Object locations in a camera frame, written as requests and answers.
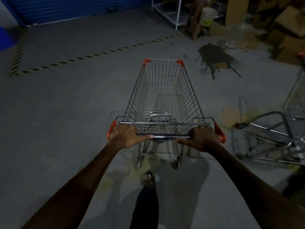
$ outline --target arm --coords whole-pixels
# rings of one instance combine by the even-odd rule
[[[114,128],[110,140],[101,152],[77,175],[60,188],[22,229],[77,228],[84,217],[94,192],[108,165],[122,148],[153,138],[137,136],[136,128],[120,125]]]
[[[282,196],[238,162],[220,145],[213,129],[193,128],[189,134],[192,140],[177,139],[176,142],[201,152],[208,152],[216,158],[238,188],[261,228],[305,228],[305,214],[298,205]]]

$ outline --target shopping cart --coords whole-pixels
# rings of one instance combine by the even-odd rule
[[[302,68],[282,112],[268,112],[234,125],[248,133],[249,147],[246,153],[237,153],[238,158],[305,165],[305,56],[299,53],[298,58]],[[279,122],[266,125],[276,117],[280,117]]]
[[[153,140],[142,142],[139,146],[138,168],[141,168],[146,155],[158,155],[170,156],[173,168],[177,169],[185,148],[178,146],[173,139],[189,139],[187,133],[193,127],[210,127],[206,120],[214,122],[220,141],[226,142],[214,119],[203,116],[181,59],[145,59],[126,112],[113,121],[108,139],[118,118],[123,118],[119,124],[135,125],[138,135],[154,135]]]

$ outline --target foot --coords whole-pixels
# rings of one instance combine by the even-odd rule
[[[152,188],[156,187],[155,178],[150,171],[148,171],[144,174],[144,180],[143,180],[142,184],[144,187],[152,187]]]

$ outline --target leg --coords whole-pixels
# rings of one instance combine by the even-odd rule
[[[151,172],[145,173],[144,187],[140,192],[132,214],[130,229],[157,229],[159,220],[159,202],[155,188],[155,179]]]

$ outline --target black pants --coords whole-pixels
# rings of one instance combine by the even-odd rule
[[[153,187],[144,187],[135,203],[130,229],[157,229],[159,220],[159,201]]]

